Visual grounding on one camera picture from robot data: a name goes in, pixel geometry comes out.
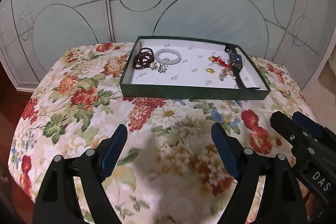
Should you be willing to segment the pearl flower brooch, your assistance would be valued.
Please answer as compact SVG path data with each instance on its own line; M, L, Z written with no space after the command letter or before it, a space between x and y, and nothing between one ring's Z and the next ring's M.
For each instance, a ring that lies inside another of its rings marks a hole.
M232 69L229 69L228 67L224 67L219 73L219 79L221 81L224 81L228 77L231 78L232 80L236 80L236 77L234 76Z

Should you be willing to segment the red knot gold charm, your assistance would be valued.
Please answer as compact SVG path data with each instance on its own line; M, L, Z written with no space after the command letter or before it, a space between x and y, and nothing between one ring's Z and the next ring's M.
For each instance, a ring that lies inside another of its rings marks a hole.
M231 69L231 65L227 64L224 60L222 60L222 58L220 56L218 56L218 57L210 56L209 61L211 61L212 63L217 63L217 64L221 65L222 67L227 67L227 68Z

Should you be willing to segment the floral embroidered stool cushion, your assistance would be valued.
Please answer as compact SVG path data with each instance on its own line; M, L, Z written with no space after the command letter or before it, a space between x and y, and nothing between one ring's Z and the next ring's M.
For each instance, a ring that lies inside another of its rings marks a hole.
M218 122L228 135L257 153L283 153L290 145L269 124L313 112L282 65L253 58L270 86L262 101L123 97L119 82L131 44L98 44L67 50L29 99L14 132L8 167L15 182L36 200L55 155L80 156L128 130L113 174L103 182L123 223L216 223L236 186L211 139Z

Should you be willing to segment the frosted glass sliding wardrobe door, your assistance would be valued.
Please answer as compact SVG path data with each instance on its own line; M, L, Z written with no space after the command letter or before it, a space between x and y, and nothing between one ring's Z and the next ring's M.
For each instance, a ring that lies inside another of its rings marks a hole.
M234 43L307 88L335 48L335 0L1 0L1 64L22 90L69 48L139 36Z

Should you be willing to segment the white jade bangle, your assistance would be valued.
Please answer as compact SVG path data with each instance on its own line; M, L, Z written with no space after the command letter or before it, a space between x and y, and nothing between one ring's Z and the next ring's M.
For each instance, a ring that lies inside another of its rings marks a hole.
M176 50L163 48L155 53L155 59L164 65L175 65L182 60L182 57Z

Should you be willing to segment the silver rhinestone brooch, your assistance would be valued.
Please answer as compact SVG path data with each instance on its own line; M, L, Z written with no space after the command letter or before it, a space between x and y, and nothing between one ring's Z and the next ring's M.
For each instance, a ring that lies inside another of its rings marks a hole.
M167 65L160 63L159 66L158 66L158 68L157 68L157 71L159 73L165 73L167 71L167 69L168 69Z

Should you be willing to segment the green jewelry tray box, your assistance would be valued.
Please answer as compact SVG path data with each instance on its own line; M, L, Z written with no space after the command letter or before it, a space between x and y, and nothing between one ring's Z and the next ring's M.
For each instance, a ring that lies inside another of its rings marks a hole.
M259 90L239 89L236 80L219 79L224 68L209 61L210 56L220 56L230 64L225 47L234 46L241 55L243 68L241 80L248 87ZM181 54L182 60L167 65L165 73L159 73L159 62L155 53L170 48ZM206 72L212 68L215 73ZM135 42L120 80L121 90L126 97L151 97L170 99L205 100L263 100L270 92L256 65L245 51L237 45L205 39L179 38L171 36L140 36Z

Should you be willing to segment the black smart watch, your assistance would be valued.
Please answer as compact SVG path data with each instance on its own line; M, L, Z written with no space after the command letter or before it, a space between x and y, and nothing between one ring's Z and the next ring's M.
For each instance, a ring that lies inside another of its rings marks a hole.
M259 87L246 87L240 77L240 72L243 68L243 61L240 54L236 52L236 48L234 46L225 47L225 52L228 53L230 66L232 73L235 77L236 83L239 89L246 89L246 90L259 90Z

